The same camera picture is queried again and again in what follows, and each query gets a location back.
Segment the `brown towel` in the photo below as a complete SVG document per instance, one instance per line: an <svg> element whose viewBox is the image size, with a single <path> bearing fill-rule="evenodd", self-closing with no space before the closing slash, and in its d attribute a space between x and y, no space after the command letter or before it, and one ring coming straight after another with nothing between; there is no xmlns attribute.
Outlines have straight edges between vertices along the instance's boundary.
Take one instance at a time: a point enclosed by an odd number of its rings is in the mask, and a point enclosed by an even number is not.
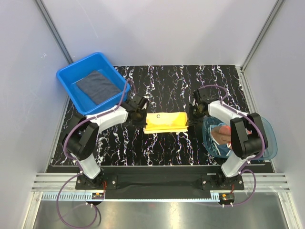
<svg viewBox="0 0 305 229"><path fill-rule="evenodd" d="M210 131L213 141L218 145L230 146L231 141L231 128L228 125L213 127Z"/></svg>

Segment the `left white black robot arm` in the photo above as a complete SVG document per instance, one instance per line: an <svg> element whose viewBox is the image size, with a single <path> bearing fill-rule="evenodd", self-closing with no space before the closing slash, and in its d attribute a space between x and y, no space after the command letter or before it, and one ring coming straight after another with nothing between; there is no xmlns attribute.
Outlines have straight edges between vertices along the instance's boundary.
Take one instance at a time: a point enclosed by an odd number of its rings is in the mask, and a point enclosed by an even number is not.
<svg viewBox="0 0 305 229"><path fill-rule="evenodd" d="M104 112L88 116L76 114L72 117L62 138L63 152L75 161L81 177L91 188L97 189L105 183L103 170L93 155L98 135L126 122L131 122L136 127L145 127L148 106L149 100L136 94Z"/></svg>

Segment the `dark grey-blue towel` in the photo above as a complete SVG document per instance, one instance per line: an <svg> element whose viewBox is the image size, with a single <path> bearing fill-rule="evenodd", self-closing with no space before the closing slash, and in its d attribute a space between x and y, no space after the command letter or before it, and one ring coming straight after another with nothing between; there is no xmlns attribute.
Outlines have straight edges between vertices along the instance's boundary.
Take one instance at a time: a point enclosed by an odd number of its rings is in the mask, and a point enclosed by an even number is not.
<svg viewBox="0 0 305 229"><path fill-rule="evenodd" d="M115 84L99 71L91 72L76 84L96 105L105 102L121 92Z"/></svg>

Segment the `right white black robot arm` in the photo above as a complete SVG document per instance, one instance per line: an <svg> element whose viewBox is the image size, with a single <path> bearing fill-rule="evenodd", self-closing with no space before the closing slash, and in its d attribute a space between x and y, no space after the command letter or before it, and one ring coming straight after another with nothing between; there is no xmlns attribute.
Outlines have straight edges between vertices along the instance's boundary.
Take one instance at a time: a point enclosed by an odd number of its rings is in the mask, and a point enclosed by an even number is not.
<svg viewBox="0 0 305 229"><path fill-rule="evenodd" d="M203 86L193 92L193 103L189 106L188 123L196 123L203 117L216 118L223 126L211 129L210 135L218 145L231 144L232 153L216 173L215 182L222 189L229 188L242 174L242 169L263 156L268 147L262 118L257 113L241 112L224 102L208 96Z"/></svg>

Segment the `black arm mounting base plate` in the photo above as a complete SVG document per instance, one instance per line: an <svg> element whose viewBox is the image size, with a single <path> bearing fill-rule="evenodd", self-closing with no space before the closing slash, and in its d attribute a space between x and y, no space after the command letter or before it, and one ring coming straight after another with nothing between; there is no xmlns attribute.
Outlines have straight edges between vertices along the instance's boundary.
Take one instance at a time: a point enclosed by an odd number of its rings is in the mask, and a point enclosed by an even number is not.
<svg viewBox="0 0 305 229"><path fill-rule="evenodd" d="M84 175L75 188L94 190L106 185L108 190L124 187L194 187L202 190L244 190L240 175L225 178L220 166L114 166L103 167L99 184L93 185Z"/></svg>

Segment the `yellow towel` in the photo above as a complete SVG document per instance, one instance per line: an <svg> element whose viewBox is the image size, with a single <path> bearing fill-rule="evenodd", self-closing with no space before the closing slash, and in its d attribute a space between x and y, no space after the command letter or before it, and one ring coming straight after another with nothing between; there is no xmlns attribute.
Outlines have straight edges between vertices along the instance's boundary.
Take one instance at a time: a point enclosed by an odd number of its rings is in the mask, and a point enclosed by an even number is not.
<svg viewBox="0 0 305 229"><path fill-rule="evenodd" d="M143 132L145 134L187 132L187 121L186 112L148 113Z"/></svg>

